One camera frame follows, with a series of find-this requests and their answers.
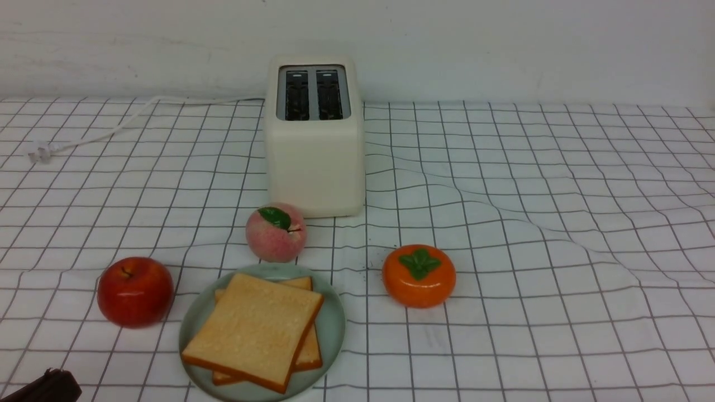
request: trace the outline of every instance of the apple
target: apple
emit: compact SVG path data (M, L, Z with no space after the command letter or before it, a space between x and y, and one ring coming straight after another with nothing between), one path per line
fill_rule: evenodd
M251 251L269 263L294 260L305 247L307 231L300 211L283 202L271 202L253 211L246 222Z
M163 319L174 296L169 270L148 257L128 257L110 265L99 279L97 305L105 318L125 328L143 328Z

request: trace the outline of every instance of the green leaf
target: green leaf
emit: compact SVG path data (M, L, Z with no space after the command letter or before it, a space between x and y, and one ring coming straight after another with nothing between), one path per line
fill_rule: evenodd
M290 215L285 213L280 208L263 207L258 209L258 213L261 214L263 219L275 227L283 230L288 230L290 228Z
M437 269L437 267L439 267L440 265L442 265L442 261L439 261L435 258L431 258L426 263L424 263L422 266L425 268L425 270L427 272L432 272L435 269Z
M415 278L415 280L420 281L422 279L425 279L427 275L430 273L425 271L425 270L411 270L410 273L412 274L412 277Z
M417 281L425 279L430 272L442 265L442 262L437 258L432 258L425 248L419 248L412 254L401 255L398 259Z
M407 267L407 269L409 270L414 270L417 268L417 263L415 262L415 259L412 255L401 255L398 259L402 263L402 265Z
M419 265L424 264L430 257L430 253L424 248L418 248L412 255L415 258L415 262Z

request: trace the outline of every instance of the plate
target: plate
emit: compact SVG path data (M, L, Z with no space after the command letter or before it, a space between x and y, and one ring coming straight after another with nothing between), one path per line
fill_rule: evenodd
M186 348L186 345L199 332L199 329L214 310L214 292L216 289L226 288L236 273L244 273L274 282L304 276L312 277L313 291L322 293L325 297L320 312L315 319L315 329L318 343L320 344L323 365L315 370L293 373L285 394L271 391L247 381L215 386L211 381L211 370L191 366L182 361L189 379L208 395L224 402L286 401L310 390L327 373L340 353L345 339L346 317L340 296L332 286L311 269L300 265L263 263L239 268L233 273L219 278L199 294L184 316L179 330L179 351Z

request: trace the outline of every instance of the black object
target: black object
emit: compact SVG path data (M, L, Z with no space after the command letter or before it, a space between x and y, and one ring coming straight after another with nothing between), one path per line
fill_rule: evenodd
M341 120L342 105L337 70L318 70L315 80L317 81L317 102L320 108L320 119Z
M291 71L285 75L285 119L289 122L310 119L308 72Z
M0 399L0 402L77 402L82 389L72 373L48 368L44 375Z

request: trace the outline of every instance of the fake fruit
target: fake fruit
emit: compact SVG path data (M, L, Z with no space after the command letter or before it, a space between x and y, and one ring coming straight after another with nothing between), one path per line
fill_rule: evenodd
M174 282L165 266L148 257L128 257L102 273L97 305L114 324L142 328L163 319L173 295Z
M248 247L261 260L287 263L305 247L307 232L300 211L283 202L272 202L253 211L246 222Z
M383 282L396 301L414 308L430 308L447 300L457 282L450 258L430 245L404 245L383 264Z

